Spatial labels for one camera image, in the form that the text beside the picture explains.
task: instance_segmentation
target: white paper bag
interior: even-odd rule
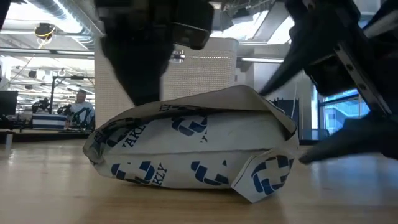
[[[127,110],[88,138],[99,174],[168,188],[233,188],[257,202],[281,188],[295,123],[248,86]]]

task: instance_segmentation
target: blue logo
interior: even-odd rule
[[[286,156],[274,156],[260,163],[251,174],[257,192],[264,192],[266,195],[270,195],[277,189],[283,187],[290,169],[292,168],[293,161],[294,159],[289,159]],[[273,170],[275,169],[281,170],[283,175],[280,177],[272,177]],[[261,180],[259,175],[272,178]]]
[[[139,137],[141,136],[142,132],[146,129],[146,124],[136,127],[131,130],[130,134],[127,136],[126,140],[124,140],[124,143],[122,144],[122,147],[134,147],[136,142],[138,141]]]
[[[135,126],[137,123],[140,123],[140,119],[134,118],[124,118],[113,121],[109,123],[105,128],[102,130],[95,131],[94,141],[90,146],[91,149],[94,149],[97,152],[97,155],[102,155],[101,144],[106,143],[110,147],[113,147],[117,144],[117,142],[112,142],[107,140],[109,139],[110,135],[112,135],[115,131],[117,131],[121,126],[128,128],[130,126]]]
[[[185,121],[185,118],[172,118],[172,128],[186,136],[193,136],[195,133],[202,133],[207,128],[207,116],[202,116],[203,120],[201,123],[196,123],[192,121],[188,127],[184,126],[182,123]]]
[[[120,164],[114,164],[111,168],[111,172],[119,180],[125,180],[135,184],[150,184],[152,178],[155,176],[155,167],[150,164],[150,161],[142,162],[139,169],[146,172],[145,177],[142,179],[140,177],[135,177],[134,179],[126,178],[126,172],[121,171]]]
[[[200,165],[200,162],[192,162],[191,163],[191,170],[195,171],[195,178],[200,182],[212,186],[220,186],[221,184],[229,184],[228,177],[225,177],[221,174],[217,174],[214,180],[207,179],[207,167]]]

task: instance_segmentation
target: wooden table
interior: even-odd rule
[[[83,141],[0,149],[0,223],[398,223],[398,162],[295,163],[285,187],[249,204],[231,190],[169,190],[99,176]]]

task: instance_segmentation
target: pegboard wall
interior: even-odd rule
[[[211,38],[203,50],[183,50],[185,60],[171,63],[162,79],[162,100],[206,93],[227,88],[234,83],[238,41]],[[134,105],[114,76],[111,64],[95,45],[96,126],[109,121]]]
[[[163,76],[162,100],[172,100],[230,87],[235,80],[238,41],[211,38],[203,50],[183,50],[185,60],[171,63]]]
[[[134,105],[114,76],[113,68],[95,42],[95,125],[101,125]]]

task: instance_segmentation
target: person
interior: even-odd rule
[[[86,97],[87,97],[87,92],[84,90],[79,90],[76,95],[76,102],[71,104],[70,110],[73,113],[78,113],[79,111],[81,111],[85,108],[90,109],[90,115],[89,115],[88,119],[86,120],[87,123],[90,123],[91,119],[95,115],[95,110],[94,110],[94,106],[90,102],[86,101]],[[85,117],[86,117],[86,111],[84,111],[80,114],[80,122],[84,122]]]

